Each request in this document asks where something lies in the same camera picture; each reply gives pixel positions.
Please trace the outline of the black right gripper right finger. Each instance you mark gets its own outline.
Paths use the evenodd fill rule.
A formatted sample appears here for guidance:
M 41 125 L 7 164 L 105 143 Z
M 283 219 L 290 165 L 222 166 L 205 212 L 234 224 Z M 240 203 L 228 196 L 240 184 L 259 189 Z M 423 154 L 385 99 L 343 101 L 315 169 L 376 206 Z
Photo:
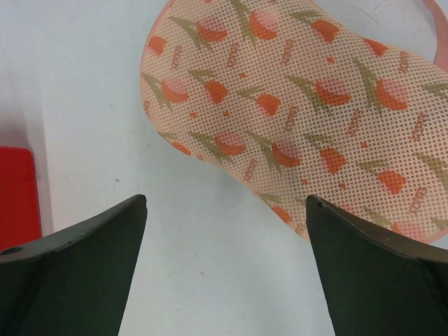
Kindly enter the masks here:
M 306 215 L 336 335 L 447 334 L 447 250 L 314 195 Z

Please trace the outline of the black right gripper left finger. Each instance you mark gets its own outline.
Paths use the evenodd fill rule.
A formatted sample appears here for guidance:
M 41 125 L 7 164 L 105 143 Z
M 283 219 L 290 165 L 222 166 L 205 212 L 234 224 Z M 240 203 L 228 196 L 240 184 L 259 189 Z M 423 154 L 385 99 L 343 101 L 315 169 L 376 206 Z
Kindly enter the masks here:
M 2 335 L 117 335 L 147 220 L 135 195 L 1 252 Z

